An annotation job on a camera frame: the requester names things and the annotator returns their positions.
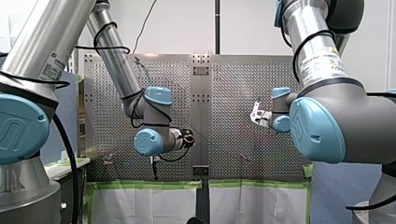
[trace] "pegboard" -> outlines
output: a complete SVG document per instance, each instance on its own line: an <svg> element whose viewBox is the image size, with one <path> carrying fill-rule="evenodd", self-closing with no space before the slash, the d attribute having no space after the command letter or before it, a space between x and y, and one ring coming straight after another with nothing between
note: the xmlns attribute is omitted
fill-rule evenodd
<svg viewBox="0 0 396 224"><path fill-rule="evenodd" d="M249 118L259 97L262 109L271 108L272 88L298 89L291 57L210 55L205 61L197 55L138 57L146 68L131 62L142 87L171 89L171 125L193 129L197 140L183 160L158 165L162 181L192 180L192 166L200 164L209 165L209 177L216 179L304 180L303 164L307 161L293 146L290 135L259 127ZM152 180L149 159L134 151L138 130L123 115L104 63L97 55L85 59L86 147L93 158L89 180ZM165 156L176 158L181 153Z"/></svg>
<svg viewBox="0 0 396 224"><path fill-rule="evenodd" d="M213 56L209 121L210 178L304 179L302 155L289 133L250 121L256 100L271 110L275 87L299 89L290 57Z"/></svg>
<svg viewBox="0 0 396 224"><path fill-rule="evenodd" d="M189 56L180 56L177 61L164 59L153 61L139 56L145 67L134 65L142 88L163 86L172 90L172 126L185 127L190 123L191 62ZM109 73L100 57L86 55L85 105L87 107L87 153L93 157L89 167L90 181L114 179L153 180L149 158L143 158L134 150L134 130L131 120L121 110L122 102L117 94ZM183 151L166 155L173 159ZM161 180L191 180L190 153L179 162L158 164Z"/></svg>

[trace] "white tarp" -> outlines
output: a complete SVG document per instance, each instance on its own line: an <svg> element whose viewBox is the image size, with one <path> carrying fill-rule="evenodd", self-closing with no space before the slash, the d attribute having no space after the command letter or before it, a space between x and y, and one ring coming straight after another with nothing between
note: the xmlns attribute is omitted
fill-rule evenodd
<svg viewBox="0 0 396 224"><path fill-rule="evenodd" d="M309 195L306 189L255 186L210 189L213 224L306 224Z"/></svg>
<svg viewBox="0 0 396 224"><path fill-rule="evenodd" d="M196 189L96 189L92 224L186 224L195 216Z"/></svg>

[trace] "sticker label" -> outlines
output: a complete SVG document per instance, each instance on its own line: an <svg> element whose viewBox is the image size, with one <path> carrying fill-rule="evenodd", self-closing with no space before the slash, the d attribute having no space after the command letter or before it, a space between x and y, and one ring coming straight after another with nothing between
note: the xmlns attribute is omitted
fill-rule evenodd
<svg viewBox="0 0 396 224"><path fill-rule="evenodd" d="M66 52L64 56L60 56L56 52L52 52L47 59L47 63L38 78L53 81L58 81L59 79L61 79L62 72L66 68L69 57L69 52Z"/></svg>
<svg viewBox="0 0 396 224"><path fill-rule="evenodd" d="M325 77L346 77L347 73L336 50L322 51L300 63L304 82Z"/></svg>

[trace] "light blue joint cap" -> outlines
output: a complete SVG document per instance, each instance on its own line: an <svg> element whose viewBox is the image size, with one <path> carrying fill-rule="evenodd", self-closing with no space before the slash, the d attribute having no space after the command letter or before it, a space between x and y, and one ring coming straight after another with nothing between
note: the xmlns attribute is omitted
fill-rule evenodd
<svg viewBox="0 0 396 224"><path fill-rule="evenodd" d="M284 95L287 95L291 93L291 88L289 87L279 87L279 88L273 88L273 99L282 97Z"/></svg>
<svg viewBox="0 0 396 224"><path fill-rule="evenodd" d="M276 14L275 14L275 22L274 26L279 28L282 25L282 9L283 9L283 1L276 1Z"/></svg>
<svg viewBox="0 0 396 224"><path fill-rule="evenodd" d="M273 127L279 133L290 132L290 118L289 116L282 115L274 120Z"/></svg>
<svg viewBox="0 0 396 224"><path fill-rule="evenodd" d="M0 165L34 156L49 134L50 122L38 105L0 93Z"/></svg>
<svg viewBox="0 0 396 224"><path fill-rule="evenodd" d="M159 105L172 104L172 92L164 87L148 87L145 91L145 96L151 102Z"/></svg>
<svg viewBox="0 0 396 224"><path fill-rule="evenodd" d="M302 97L290 108L294 145L311 161L339 163L346 155L344 136L329 110L320 102Z"/></svg>
<svg viewBox="0 0 396 224"><path fill-rule="evenodd" d="M163 139L152 129L143 129L134 137L134 149L142 156L158 156L163 153Z"/></svg>

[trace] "white wall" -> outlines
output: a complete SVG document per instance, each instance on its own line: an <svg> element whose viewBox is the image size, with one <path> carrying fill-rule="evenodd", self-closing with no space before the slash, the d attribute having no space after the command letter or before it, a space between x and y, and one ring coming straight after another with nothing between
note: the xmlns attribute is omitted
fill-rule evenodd
<svg viewBox="0 0 396 224"><path fill-rule="evenodd" d="M343 61L351 77L367 91L390 87L391 0L366 0L361 28L346 47ZM36 0L0 0L0 51L9 51ZM111 12L124 44L131 49L151 1L112 0ZM221 53L290 55L273 26L275 0L221 2ZM137 53L208 53L214 51L214 0L160 0L153 9ZM91 45L85 30L79 44Z"/></svg>
<svg viewBox="0 0 396 224"><path fill-rule="evenodd" d="M9 52L36 0L0 0L0 51Z"/></svg>

